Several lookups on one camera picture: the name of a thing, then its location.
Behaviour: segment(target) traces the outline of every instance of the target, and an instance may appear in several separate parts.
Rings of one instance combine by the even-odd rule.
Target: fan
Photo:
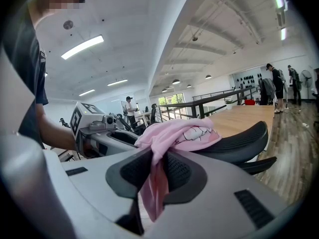
[[[312,76],[308,70],[303,70],[300,77],[301,85],[307,88],[307,99],[309,99],[309,88],[313,84]]]

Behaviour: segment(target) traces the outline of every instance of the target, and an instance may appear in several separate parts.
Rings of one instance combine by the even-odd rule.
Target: railing
[[[226,107],[226,105],[224,105],[224,106],[218,107],[216,109],[213,109],[213,110],[208,111],[208,112],[205,113],[203,104],[210,103],[212,101],[216,101],[216,100],[220,100],[220,99],[225,99],[225,98],[233,96],[233,95],[237,95],[237,100],[234,100],[232,103],[237,102],[238,105],[241,105],[241,102],[242,102],[242,100],[245,97],[250,96],[251,98],[253,98],[252,94],[256,93],[258,90],[259,90],[259,87],[257,86],[257,87],[250,87],[250,88],[240,89],[240,90],[236,90],[236,91],[235,90],[233,90],[233,91],[224,91],[224,92],[227,92],[227,93],[223,93],[223,94],[220,94],[220,95],[215,95],[215,96],[204,98],[204,99],[199,99],[199,100],[188,102],[188,103],[162,105],[162,106],[158,106],[158,107],[159,107],[160,115],[162,117],[164,116],[164,117],[168,118],[168,120],[170,120],[171,119],[170,113],[173,112],[173,114],[175,114],[174,112],[176,110],[179,110],[179,114],[181,116],[185,116],[187,118],[196,118],[197,117],[197,115],[196,115],[196,107],[198,106],[200,118],[203,119],[205,116],[209,116],[213,112]],[[166,108],[166,111],[161,111],[160,107]],[[191,116],[180,113],[180,109],[185,108],[185,107],[191,107],[191,112],[192,112]]]
[[[197,101],[197,100],[201,100],[204,98],[211,98],[220,94],[225,94],[225,93],[229,93],[231,91],[234,91],[235,89],[231,89],[231,90],[224,90],[224,91],[218,91],[218,92],[213,92],[213,93],[209,93],[209,94],[205,94],[205,95],[200,95],[200,96],[195,96],[193,97],[193,101]]]

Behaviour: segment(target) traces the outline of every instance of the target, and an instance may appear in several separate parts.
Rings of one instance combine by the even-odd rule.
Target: ceiling
[[[275,9],[275,0],[205,0],[167,57],[151,96],[174,79],[181,83],[166,94],[205,81],[217,61],[263,45],[274,34],[280,41]]]
[[[141,84],[147,79],[143,56],[143,36],[149,0],[86,0],[80,8],[69,8],[45,18],[36,29],[45,50],[45,88],[48,96],[59,94],[81,99],[79,94],[105,93],[123,84]],[[74,27],[63,28],[71,20]],[[76,45],[102,35],[104,42],[79,52],[67,60],[61,55]],[[108,83],[128,79],[107,87]]]

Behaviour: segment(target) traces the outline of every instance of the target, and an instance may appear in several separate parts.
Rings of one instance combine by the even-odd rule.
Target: red object
[[[255,103],[256,102],[254,100],[251,100],[251,99],[245,100],[245,105],[247,105],[247,106],[254,106]]]

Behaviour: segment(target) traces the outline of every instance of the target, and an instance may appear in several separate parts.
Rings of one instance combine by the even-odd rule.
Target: pink towel
[[[221,139],[213,127],[209,118],[172,119],[149,126],[136,141],[137,147],[151,146],[153,151],[151,172],[141,188],[143,204],[153,222],[162,213],[163,199],[168,194],[168,182],[160,162],[163,155],[170,147],[194,151],[213,145]]]

